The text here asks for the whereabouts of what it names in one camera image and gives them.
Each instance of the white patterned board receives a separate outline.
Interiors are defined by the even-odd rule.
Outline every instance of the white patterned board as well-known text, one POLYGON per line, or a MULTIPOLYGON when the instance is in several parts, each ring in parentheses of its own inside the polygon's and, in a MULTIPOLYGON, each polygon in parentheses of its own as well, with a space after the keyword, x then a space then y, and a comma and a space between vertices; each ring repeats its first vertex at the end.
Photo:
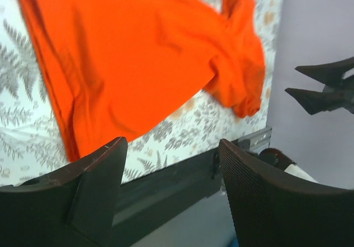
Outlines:
MULTIPOLYGON (((203 1, 220 10, 221 0, 203 1)), ((235 140, 265 128, 281 3, 257 0, 254 15, 267 62, 260 112, 239 119, 206 92, 198 92, 151 132, 129 143, 123 182, 215 148, 221 138, 235 140)), ((66 164, 18 2, 0 0, 0 186, 17 185, 66 164)))

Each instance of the gray wall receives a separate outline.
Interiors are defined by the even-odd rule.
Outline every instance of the gray wall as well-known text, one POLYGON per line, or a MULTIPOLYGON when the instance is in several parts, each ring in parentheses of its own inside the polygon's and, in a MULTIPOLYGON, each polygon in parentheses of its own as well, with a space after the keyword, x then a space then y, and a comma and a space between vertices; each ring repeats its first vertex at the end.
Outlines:
POLYGON ((321 183, 354 188, 354 115, 343 109, 310 116, 287 87, 321 91, 297 65, 354 56, 354 0, 284 0, 268 123, 272 146, 321 183))

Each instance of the gray floor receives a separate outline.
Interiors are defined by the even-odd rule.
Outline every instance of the gray floor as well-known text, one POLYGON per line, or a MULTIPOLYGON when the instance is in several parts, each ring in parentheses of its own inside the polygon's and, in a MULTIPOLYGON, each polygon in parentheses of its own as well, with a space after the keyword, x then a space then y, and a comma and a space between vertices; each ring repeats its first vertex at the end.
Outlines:
POLYGON ((226 195, 205 198, 132 247, 226 247, 235 235, 226 195))

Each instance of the orange fabric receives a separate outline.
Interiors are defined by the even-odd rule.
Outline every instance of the orange fabric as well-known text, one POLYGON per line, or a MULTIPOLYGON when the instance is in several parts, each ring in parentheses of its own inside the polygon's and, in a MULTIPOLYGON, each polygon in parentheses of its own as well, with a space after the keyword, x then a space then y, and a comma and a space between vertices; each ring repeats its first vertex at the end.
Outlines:
POLYGON ((254 0, 19 0, 70 161, 145 134, 201 88, 260 107, 254 0))

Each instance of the black robotic claw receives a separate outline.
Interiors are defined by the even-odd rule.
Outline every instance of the black robotic claw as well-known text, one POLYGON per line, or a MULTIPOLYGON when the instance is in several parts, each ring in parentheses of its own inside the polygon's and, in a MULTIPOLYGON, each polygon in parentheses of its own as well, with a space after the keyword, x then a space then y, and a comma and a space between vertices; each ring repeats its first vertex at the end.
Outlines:
POLYGON ((310 114, 332 111, 341 107, 354 114, 354 75, 344 78, 354 68, 354 57, 335 63, 298 66, 295 69, 325 85, 322 92, 287 88, 292 96, 310 114))

